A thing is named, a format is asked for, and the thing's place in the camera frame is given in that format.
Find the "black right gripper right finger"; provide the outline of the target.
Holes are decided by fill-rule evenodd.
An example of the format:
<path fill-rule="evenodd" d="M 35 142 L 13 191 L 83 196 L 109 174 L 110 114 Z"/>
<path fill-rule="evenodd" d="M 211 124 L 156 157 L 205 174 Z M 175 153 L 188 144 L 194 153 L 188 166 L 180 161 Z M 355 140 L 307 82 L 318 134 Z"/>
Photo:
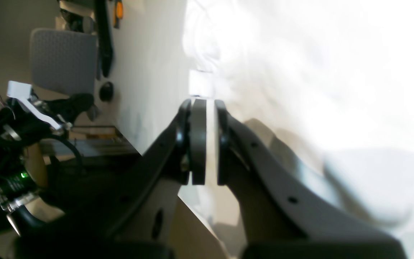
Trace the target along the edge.
<path fill-rule="evenodd" d="M 237 199 L 242 259 L 405 259 L 401 243 L 335 208 L 293 177 L 253 131 L 214 102 L 217 183 Z"/>

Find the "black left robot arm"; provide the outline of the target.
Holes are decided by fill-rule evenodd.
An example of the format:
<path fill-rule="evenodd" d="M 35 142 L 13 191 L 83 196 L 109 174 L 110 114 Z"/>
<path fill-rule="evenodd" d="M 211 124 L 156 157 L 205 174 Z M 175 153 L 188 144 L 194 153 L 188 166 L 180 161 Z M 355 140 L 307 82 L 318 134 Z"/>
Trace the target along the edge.
<path fill-rule="evenodd" d="M 76 118 L 94 104 L 91 94 L 75 94 L 67 99 L 42 101 L 34 93 L 27 103 L 0 96 L 0 207 L 18 235 L 41 227 L 44 221 L 33 216 L 26 205 L 39 198 L 39 187 L 25 166 L 24 151 L 41 140 L 64 144 L 76 159 L 76 173 L 83 173 L 78 149 L 65 137 Z"/>

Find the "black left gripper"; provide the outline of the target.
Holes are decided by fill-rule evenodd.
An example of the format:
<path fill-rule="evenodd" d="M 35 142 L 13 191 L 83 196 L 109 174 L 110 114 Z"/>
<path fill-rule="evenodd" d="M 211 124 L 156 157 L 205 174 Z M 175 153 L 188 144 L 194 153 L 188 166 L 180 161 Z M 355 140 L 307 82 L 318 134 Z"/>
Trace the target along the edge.
<path fill-rule="evenodd" d="M 61 115 L 66 121 L 75 121 L 83 112 L 94 105 L 91 94 L 75 94 L 68 99 L 43 101 L 43 108 L 50 116 Z M 0 108 L 0 139 L 4 141 L 22 141 L 33 144 L 40 140 L 56 136 L 67 139 L 69 130 L 61 128 L 54 131 L 48 123 L 37 119 L 18 101 L 2 101 Z"/>

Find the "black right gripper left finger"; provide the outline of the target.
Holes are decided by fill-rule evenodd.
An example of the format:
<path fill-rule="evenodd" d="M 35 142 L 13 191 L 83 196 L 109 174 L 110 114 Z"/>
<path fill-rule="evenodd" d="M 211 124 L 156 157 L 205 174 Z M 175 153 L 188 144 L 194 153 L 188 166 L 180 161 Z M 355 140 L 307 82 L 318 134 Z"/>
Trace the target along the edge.
<path fill-rule="evenodd" d="M 172 259 L 166 245 L 178 192 L 206 178 L 206 101 L 185 100 L 170 125 L 116 183 L 21 236 L 15 259 Z"/>

